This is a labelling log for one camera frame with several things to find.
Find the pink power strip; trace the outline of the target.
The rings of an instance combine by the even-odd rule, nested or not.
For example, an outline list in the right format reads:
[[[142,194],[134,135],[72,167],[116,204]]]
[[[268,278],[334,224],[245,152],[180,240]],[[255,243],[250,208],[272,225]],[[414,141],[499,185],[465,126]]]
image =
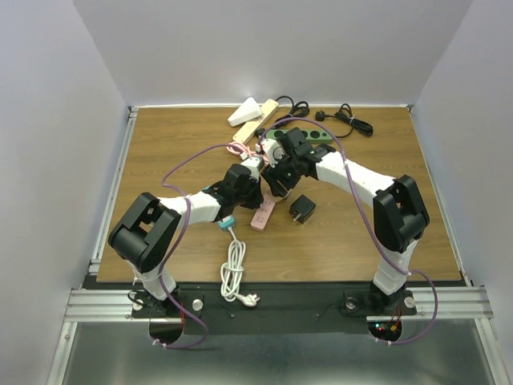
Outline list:
[[[254,213],[250,222],[251,228],[260,232],[265,230],[276,205],[276,201],[270,193],[265,193],[263,198],[263,202]]]

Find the black charger block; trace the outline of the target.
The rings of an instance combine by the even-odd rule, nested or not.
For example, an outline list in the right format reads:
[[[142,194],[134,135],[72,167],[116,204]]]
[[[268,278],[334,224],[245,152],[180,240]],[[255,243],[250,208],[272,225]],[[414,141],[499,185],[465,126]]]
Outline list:
[[[316,204],[305,195],[300,195],[289,207],[293,221],[304,224],[315,211]]]

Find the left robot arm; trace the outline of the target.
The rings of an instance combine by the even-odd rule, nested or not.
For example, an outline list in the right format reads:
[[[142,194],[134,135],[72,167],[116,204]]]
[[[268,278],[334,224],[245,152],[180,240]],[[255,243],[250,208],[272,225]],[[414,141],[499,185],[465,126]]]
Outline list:
[[[177,310],[176,282],[164,269],[164,259],[177,229],[218,222],[234,208],[257,209],[263,203],[260,170],[264,161],[252,156],[233,164],[224,179],[189,196],[159,199],[149,192],[137,196],[108,236],[108,245],[125,260],[151,295],[159,315]]]

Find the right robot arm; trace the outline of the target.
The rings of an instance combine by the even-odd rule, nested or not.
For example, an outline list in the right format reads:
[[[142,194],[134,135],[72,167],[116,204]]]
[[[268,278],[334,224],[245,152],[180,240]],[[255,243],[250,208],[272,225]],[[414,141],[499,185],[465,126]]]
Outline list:
[[[256,149],[269,160],[262,176],[274,197],[286,197],[302,177],[312,177],[352,194],[361,215],[371,208],[373,216],[362,220],[381,260],[369,304],[378,313],[394,308],[410,274],[411,256],[430,223],[415,180],[369,170],[349,160],[341,148],[314,146],[298,128],[275,140],[262,139]]]

